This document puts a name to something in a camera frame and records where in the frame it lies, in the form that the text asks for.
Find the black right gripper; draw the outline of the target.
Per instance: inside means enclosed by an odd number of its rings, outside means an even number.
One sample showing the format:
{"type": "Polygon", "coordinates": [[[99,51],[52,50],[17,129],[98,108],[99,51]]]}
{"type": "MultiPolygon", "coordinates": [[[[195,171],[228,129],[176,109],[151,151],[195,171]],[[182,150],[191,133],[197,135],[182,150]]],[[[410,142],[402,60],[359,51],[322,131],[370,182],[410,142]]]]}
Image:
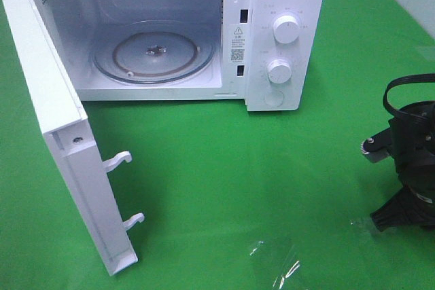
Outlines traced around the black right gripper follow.
{"type": "Polygon", "coordinates": [[[434,229],[434,152],[432,144],[397,118],[389,120],[392,153],[402,189],[370,214],[378,231],[400,226],[434,229]]]}

